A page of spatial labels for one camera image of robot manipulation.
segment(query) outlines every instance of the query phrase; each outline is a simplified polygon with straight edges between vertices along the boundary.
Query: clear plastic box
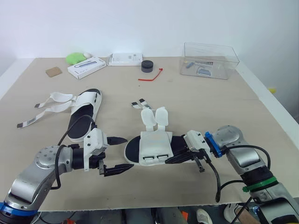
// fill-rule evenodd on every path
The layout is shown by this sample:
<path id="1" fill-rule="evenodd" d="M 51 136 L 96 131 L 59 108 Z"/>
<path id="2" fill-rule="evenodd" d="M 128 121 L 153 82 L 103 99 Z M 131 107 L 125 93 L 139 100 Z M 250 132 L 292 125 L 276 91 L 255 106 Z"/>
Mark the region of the clear plastic box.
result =
<path id="1" fill-rule="evenodd" d="M 228 79 L 239 59 L 232 47 L 186 42 L 180 73 L 186 76 Z"/>

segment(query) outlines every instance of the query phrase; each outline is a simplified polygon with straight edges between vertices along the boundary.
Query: blue connector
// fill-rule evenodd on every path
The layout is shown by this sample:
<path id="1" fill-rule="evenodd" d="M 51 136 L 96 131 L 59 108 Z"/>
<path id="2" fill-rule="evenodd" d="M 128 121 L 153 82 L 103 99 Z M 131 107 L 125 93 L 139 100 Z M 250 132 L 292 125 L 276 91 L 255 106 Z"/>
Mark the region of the blue connector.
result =
<path id="1" fill-rule="evenodd" d="M 215 152 L 216 152 L 216 157 L 217 157 L 217 158 L 222 157 L 222 152 L 220 151 L 220 148 L 219 148 L 219 146 L 217 145 L 217 143 L 214 141 L 214 139 L 213 139 L 213 135 L 210 134 L 209 132 L 206 132 L 206 133 L 205 133 L 205 137 L 209 140 L 209 142 L 210 142 L 210 143 L 212 144 L 212 146 L 214 147 Z"/>

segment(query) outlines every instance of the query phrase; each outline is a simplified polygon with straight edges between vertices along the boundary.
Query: white shoe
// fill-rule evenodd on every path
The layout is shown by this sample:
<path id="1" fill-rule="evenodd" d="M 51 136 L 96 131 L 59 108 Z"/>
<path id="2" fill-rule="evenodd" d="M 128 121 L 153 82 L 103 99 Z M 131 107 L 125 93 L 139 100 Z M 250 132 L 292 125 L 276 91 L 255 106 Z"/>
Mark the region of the white shoe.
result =
<path id="1" fill-rule="evenodd" d="M 223 212 L 223 215 L 224 215 L 224 218 L 226 219 L 226 221 L 231 223 L 234 220 L 235 216 L 237 215 L 236 210 L 241 207 L 242 206 L 240 206 L 237 203 L 228 204 L 225 207 L 224 212 Z"/>
<path id="2" fill-rule="evenodd" d="M 213 224 L 209 214 L 203 209 L 197 209 L 196 211 L 197 222 L 203 224 Z"/>

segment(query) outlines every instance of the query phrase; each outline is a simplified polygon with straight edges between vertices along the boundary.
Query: black insole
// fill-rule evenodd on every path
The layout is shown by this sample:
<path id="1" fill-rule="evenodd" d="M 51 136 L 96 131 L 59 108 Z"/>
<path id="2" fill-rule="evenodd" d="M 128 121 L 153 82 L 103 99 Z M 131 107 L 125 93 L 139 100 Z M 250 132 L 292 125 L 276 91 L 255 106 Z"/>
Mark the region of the black insole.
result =
<path id="1" fill-rule="evenodd" d="M 86 90 L 84 92 L 97 92 L 100 95 L 100 91 L 97 89 L 89 89 Z M 93 105 L 89 104 L 89 105 L 85 105 L 83 107 L 80 107 L 76 112 L 74 112 L 71 115 L 71 119 L 69 122 L 69 127 L 71 127 L 71 125 L 80 117 L 82 117 L 83 115 L 89 115 L 91 117 L 93 117 Z M 89 126 L 91 124 L 90 119 L 88 118 L 81 118 L 75 125 L 74 127 L 69 131 L 68 136 L 71 139 L 78 139 L 81 138 L 82 136 L 84 136 L 88 130 L 89 130 Z"/>
<path id="2" fill-rule="evenodd" d="M 140 135 L 129 141 L 125 152 L 127 159 L 136 163 L 139 163 L 139 141 Z M 170 145 L 173 155 L 180 154 L 188 148 L 182 136 L 173 136 Z"/>

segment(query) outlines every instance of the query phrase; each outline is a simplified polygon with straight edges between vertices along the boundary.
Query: table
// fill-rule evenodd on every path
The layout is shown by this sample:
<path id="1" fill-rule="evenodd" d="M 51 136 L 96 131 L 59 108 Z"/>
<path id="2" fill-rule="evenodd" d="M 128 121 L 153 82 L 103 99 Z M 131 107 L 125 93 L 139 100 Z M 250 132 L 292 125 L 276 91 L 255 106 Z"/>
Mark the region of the table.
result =
<path id="1" fill-rule="evenodd" d="M 130 106 L 140 98 L 154 108 L 166 107 L 166 130 L 174 135 L 189 130 L 214 132 L 221 126 L 234 125 L 243 131 L 248 143 L 270 153 L 274 175 L 292 196 L 299 196 L 299 150 L 237 72 L 229 80 L 182 76 L 179 58 L 149 59 L 155 65 L 149 74 L 142 73 L 139 67 L 106 67 L 81 80 L 67 72 L 63 58 L 35 59 L 0 100 L 0 197 L 5 197 L 13 180 L 39 149 L 57 144 L 68 126 L 70 113 L 46 115 L 24 129 L 17 129 L 16 124 L 38 114 L 42 109 L 35 109 L 34 105 L 43 102 L 51 92 L 80 94 L 90 88 L 103 93 L 96 122 L 108 136 L 130 140 L 145 130 L 140 111 Z M 63 73 L 49 78 L 45 70 L 56 66 Z M 164 70 L 154 82 L 137 80 L 154 77 L 158 68 Z M 108 167 L 126 163 L 124 147 L 125 144 L 108 148 L 104 160 Z M 225 157 L 213 159 L 213 164 L 222 183 L 240 179 Z M 195 163 L 134 166 L 111 177 L 99 176 L 98 170 L 75 170 L 60 176 L 61 189 L 50 191 L 40 210 L 215 204 L 216 179 L 209 166 L 204 167 L 206 172 L 199 173 Z M 242 186 L 236 183 L 226 187 L 220 203 L 246 201 L 249 195 L 242 192 Z"/>

